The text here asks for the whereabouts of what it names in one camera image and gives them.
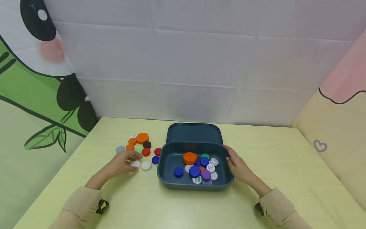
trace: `black circle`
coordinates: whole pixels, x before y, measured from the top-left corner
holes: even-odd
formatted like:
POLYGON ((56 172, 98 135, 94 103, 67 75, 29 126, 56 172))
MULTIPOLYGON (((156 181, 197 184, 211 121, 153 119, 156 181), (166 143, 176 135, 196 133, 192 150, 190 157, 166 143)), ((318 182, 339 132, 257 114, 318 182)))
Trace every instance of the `black circle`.
POLYGON ((98 119, 90 101, 85 101, 78 110, 78 122, 80 126, 90 132, 97 124, 98 119))
POLYGON ((85 91, 75 75, 66 76, 57 89, 56 100, 64 111, 72 111, 85 101, 85 91))
POLYGON ((150 148, 151 148, 151 142, 149 142, 149 141, 144 142, 144 143, 143 143, 143 147, 144 147, 144 148, 149 148, 149 149, 150 149, 150 148))

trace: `table surface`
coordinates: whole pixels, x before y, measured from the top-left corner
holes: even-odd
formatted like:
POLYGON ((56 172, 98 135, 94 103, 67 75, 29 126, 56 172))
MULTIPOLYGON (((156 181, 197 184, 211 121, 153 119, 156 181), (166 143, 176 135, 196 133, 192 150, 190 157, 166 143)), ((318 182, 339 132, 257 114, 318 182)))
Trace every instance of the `table surface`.
MULTIPOLYGON (((173 123, 102 118, 14 228, 47 228, 72 192, 114 157, 117 146, 127 145, 132 133, 148 133, 155 149, 165 144, 173 123)), ((224 143, 270 187, 279 188, 313 228, 365 227, 366 213, 298 129, 216 125, 224 143)), ((254 210, 258 196, 245 184, 234 180, 220 192, 170 190, 156 167, 110 180, 102 198, 111 205, 87 228, 273 228, 254 210)))

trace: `green bottle cap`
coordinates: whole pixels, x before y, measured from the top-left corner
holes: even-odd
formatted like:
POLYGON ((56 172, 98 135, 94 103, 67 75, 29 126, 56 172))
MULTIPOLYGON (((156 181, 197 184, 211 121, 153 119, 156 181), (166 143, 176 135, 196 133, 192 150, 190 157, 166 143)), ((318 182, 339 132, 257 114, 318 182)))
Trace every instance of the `green bottle cap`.
POLYGON ((201 158, 207 158, 210 160, 210 156, 208 154, 202 154, 201 158))

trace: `blue bottle cap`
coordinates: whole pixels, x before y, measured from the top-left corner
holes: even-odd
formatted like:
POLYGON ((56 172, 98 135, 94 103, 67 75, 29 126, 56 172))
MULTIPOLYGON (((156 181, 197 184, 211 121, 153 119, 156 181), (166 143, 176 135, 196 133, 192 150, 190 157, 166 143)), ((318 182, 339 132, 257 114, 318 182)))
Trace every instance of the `blue bottle cap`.
POLYGON ((201 164, 201 160, 197 160, 196 165, 197 165, 198 167, 202 166, 202 164, 201 164))
POLYGON ((210 160, 208 159, 208 158, 201 158, 201 165, 203 166, 203 167, 207 167, 207 165, 210 163, 210 160))
POLYGON ((199 177, 201 174, 201 169, 197 166, 197 165, 194 165, 192 166, 190 169, 189 169, 189 175, 191 177, 199 177))
POLYGON ((151 159, 151 162, 154 164, 154 165, 157 165, 159 163, 159 157, 158 156, 154 156, 152 159, 151 159))
POLYGON ((183 176, 183 169, 181 167, 175 168, 175 170, 174 170, 174 176, 176 178, 182 177, 183 176))

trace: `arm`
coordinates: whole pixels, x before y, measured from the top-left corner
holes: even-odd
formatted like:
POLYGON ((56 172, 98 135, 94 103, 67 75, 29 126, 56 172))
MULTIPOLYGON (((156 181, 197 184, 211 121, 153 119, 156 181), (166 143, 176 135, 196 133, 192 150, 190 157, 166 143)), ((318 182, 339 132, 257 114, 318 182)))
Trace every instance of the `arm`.
POLYGON ((247 166, 244 160, 230 147, 227 157, 231 173, 236 179, 249 185, 259 195, 264 215, 280 229, 311 229, 312 227, 295 211, 295 205, 277 188, 271 189, 247 166))
POLYGON ((79 187, 66 201, 58 218, 49 229, 83 229, 98 208, 101 188, 105 183, 122 173, 134 172, 127 160, 140 160, 142 155, 136 151, 117 154, 108 164, 99 170, 84 187, 79 187))

